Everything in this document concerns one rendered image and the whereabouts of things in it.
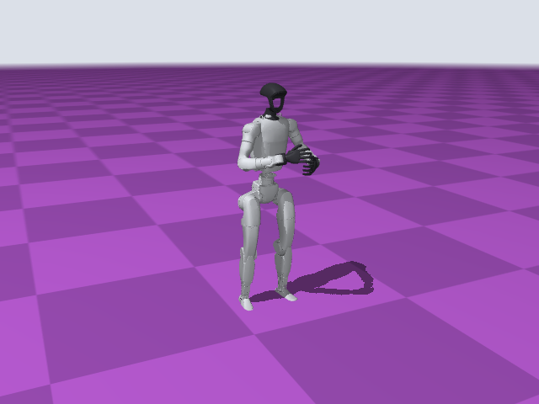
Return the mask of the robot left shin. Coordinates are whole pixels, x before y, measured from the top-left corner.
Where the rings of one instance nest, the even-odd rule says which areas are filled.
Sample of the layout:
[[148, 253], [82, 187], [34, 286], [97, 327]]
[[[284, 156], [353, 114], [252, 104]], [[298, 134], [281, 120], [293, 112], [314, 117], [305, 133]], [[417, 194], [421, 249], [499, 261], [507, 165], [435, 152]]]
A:
[[286, 249], [285, 254], [275, 253], [275, 268], [278, 275], [278, 291], [286, 289], [288, 275], [291, 271], [292, 251], [291, 247]]

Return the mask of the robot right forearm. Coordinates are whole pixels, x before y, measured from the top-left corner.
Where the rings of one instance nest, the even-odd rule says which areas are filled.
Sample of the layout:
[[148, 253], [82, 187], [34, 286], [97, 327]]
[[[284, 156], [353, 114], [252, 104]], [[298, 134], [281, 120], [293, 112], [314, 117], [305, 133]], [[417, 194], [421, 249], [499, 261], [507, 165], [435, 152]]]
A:
[[238, 166], [243, 169], [252, 169], [254, 171], [258, 171], [259, 169], [266, 169], [267, 167], [273, 168], [275, 167], [275, 164], [283, 162], [283, 155], [276, 155], [273, 157], [267, 156], [261, 158], [242, 157], [238, 161]]

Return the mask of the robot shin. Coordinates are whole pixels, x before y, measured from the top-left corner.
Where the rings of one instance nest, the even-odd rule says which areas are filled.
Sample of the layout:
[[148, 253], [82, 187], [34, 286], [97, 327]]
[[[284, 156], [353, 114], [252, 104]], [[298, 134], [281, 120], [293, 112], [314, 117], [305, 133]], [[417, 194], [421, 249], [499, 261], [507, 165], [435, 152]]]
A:
[[243, 247], [241, 247], [239, 273], [240, 273], [240, 279], [241, 279], [241, 284], [242, 284], [242, 289], [241, 289], [242, 300], [244, 300], [244, 296], [246, 296], [246, 299], [248, 299], [249, 297], [250, 285], [253, 281], [254, 266], [255, 266], [255, 262], [253, 260], [253, 256], [249, 256], [248, 258], [245, 258], [244, 253], [243, 253]]
[[292, 251], [291, 247], [286, 249], [285, 254], [275, 253], [275, 268], [278, 275], [278, 291], [286, 289], [288, 275], [291, 271]]

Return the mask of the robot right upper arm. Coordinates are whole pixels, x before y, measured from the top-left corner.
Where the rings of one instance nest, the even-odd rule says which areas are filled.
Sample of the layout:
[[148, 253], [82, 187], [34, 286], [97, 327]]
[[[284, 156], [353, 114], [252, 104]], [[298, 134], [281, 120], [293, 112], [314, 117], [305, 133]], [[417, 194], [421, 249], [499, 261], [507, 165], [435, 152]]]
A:
[[[249, 157], [250, 153], [253, 150], [253, 144], [255, 142], [255, 139], [256, 137], [260, 135], [260, 132], [261, 132], [261, 123], [258, 121], [246, 124], [243, 127], [243, 138], [242, 138], [242, 143], [240, 146], [237, 165], [238, 165], [238, 161], [242, 157], [247, 157], [247, 158]], [[248, 172], [251, 170], [251, 169], [243, 169], [243, 168], [240, 168], [240, 169], [242, 169], [245, 172]]]

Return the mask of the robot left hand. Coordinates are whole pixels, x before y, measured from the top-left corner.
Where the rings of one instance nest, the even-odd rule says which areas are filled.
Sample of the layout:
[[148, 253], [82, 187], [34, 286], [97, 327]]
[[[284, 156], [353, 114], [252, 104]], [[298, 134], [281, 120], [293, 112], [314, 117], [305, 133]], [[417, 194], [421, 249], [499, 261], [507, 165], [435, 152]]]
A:
[[309, 166], [303, 166], [303, 167], [307, 167], [307, 168], [310, 168], [310, 169], [303, 169], [302, 171], [303, 172], [309, 172], [309, 173], [303, 173], [302, 175], [306, 175], [306, 176], [310, 176], [312, 175], [312, 173], [315, 172], [316, 168], [318, 168], [319, 166], [319, 160], [317, 157], [313, 156], [313, 155], [309, 155], [309, 157], [312, 157], [312, 159], [310, 160], [311, 163], [309, 163]]

